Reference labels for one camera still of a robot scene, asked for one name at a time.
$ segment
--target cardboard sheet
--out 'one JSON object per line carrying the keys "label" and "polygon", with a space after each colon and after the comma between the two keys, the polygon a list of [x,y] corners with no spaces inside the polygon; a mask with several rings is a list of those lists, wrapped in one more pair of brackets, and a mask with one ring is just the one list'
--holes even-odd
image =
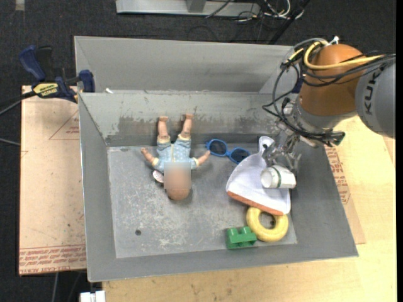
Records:
{"label": "cardboard sheet", "polygon": [[[365,236],[337,148],[327,148],[357,244]],[[77,104],[30,98],[22,103],[19,274],[86,268]]]}

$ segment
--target blue sunglasses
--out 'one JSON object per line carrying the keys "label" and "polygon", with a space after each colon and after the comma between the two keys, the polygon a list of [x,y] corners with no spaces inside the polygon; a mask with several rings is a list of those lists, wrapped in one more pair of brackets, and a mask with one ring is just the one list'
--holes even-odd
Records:
{"label": "blue sunglasses", "polygon": [[217,157],[228,157],[236,164],[250,156],[249,151],[244,148],[236,147],[233,150],[228,151],[228,145],[217,138],[206,142],[206,148],[211,152],[211,154],[216,155]]}

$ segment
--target sunglasses lens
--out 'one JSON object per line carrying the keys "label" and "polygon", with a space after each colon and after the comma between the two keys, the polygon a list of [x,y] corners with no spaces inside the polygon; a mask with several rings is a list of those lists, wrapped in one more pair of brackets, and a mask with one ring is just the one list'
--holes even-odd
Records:
{"label": "sunglasses lens", "polygon": [[244,160],[247,156],[249,156],[249,153],[241,148],[238,148],[231,153],[232,160],[235,160],[238,163]]}
{"label": "sunglasses lens", "polygon": [[227,153],[227,147],[221,141],[213,141],[210,144],[210,151],[213,154],[224,155]]}

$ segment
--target doll head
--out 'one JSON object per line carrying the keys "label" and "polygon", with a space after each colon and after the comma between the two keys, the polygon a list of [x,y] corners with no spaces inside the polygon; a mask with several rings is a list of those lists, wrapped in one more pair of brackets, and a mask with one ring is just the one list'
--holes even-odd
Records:
{"label": "doll head", "polygon": [[164,188],[172,200],[182,200],[190,193],[190,164],[173,162],[164,164]]}

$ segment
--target doll outfit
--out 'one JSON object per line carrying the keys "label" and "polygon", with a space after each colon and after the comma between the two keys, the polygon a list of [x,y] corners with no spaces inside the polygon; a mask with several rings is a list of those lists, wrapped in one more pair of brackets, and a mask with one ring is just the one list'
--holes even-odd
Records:
{"label": "doll outfit", "polygon": [[158,158],[155,158],[151,163],[153,168],[164,173],[165,162],[189,162],[190,169],[196,169],[200,164],[196,158],[190,158],[190,137],[184,138],[180,134],[174,143],[171,143],[171,138],[157,138],[157,153]]}

